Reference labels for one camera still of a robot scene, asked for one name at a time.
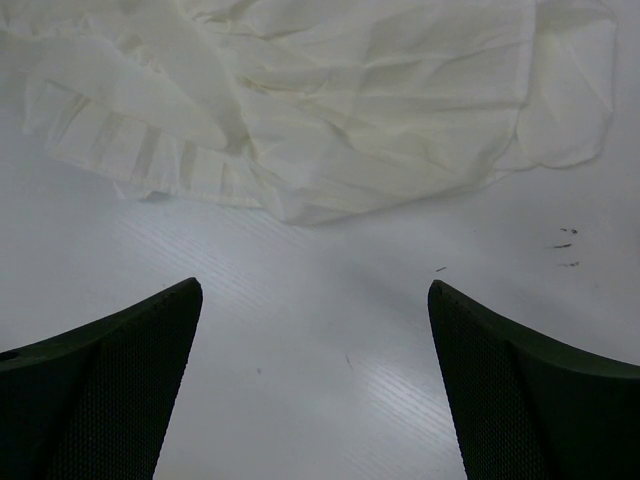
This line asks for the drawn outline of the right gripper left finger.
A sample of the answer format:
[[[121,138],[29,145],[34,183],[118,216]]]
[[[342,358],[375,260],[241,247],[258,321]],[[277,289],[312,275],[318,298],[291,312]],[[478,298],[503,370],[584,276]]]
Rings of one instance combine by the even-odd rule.
[[[203,303],[189,278],[1,355],[4,479],[150,479]]]

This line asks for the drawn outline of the white skirt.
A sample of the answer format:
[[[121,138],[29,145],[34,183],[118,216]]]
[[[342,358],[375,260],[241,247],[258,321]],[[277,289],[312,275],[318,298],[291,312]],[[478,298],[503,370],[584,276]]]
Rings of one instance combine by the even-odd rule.
[[[5,1],[5,99],[140,196],[321,223],[597,157],[600,1]]]

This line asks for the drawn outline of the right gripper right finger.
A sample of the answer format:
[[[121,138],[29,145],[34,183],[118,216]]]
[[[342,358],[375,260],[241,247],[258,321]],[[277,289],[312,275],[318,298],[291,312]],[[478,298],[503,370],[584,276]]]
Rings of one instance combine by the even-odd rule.
[[[638,478],[638,366],[538,333],[440,280],[427,304],[468,478]]]

